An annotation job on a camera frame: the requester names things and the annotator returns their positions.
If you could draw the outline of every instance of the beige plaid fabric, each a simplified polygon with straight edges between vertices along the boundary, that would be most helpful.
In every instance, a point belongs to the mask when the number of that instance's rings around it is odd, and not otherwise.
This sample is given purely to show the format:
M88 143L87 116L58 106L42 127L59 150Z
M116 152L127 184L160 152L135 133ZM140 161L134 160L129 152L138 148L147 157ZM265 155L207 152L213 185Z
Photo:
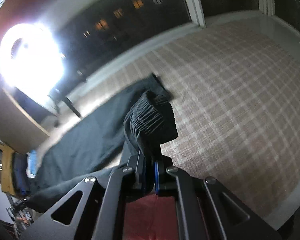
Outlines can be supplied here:
M179 137L162 145L174 165L215 176L260 216L292 192L300 180L300 64L287 52L239 22L209 27L138 58L89 97L98 106L151 72L174 95Z

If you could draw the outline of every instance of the silver bolt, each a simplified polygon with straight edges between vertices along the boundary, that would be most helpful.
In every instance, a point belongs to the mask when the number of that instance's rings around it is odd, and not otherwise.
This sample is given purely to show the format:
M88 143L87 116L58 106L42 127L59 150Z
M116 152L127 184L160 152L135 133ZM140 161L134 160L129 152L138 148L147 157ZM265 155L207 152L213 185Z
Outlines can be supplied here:
M217 180L214 177L207 177L206 178L206 183L208 183L208 184L215 184L216 181Z
M94 183L95 181L96 181L96 178L93 176L89 176L84 179L85 183Z
M128 172L128 171L132 171L132 170L133 170L132 167L126 167L126 168L124 168L122 171L123 171L123 172Z
M178 171L178 168L177 168L177 167L174 167L174 166L171 166L171 167L168 167L168 168L167 168L167 171L168 171L168 172L175 173L175 172Z

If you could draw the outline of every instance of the light blue object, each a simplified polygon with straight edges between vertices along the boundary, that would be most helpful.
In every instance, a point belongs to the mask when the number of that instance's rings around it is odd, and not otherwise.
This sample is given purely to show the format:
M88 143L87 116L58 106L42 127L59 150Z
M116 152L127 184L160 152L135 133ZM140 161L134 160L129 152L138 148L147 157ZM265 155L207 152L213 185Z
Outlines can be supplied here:
M37 173L36 164L37 164L37 152L35 150L32 150L29 154L29 168L30 168L30 173L33 175Z

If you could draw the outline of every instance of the red fabric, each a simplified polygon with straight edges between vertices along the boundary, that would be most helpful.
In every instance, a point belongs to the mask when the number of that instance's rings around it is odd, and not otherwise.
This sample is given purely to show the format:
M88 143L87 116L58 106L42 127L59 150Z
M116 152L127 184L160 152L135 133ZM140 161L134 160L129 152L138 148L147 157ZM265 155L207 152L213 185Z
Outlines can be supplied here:
M178 240L173 197L149 195L126 205L124 240Z

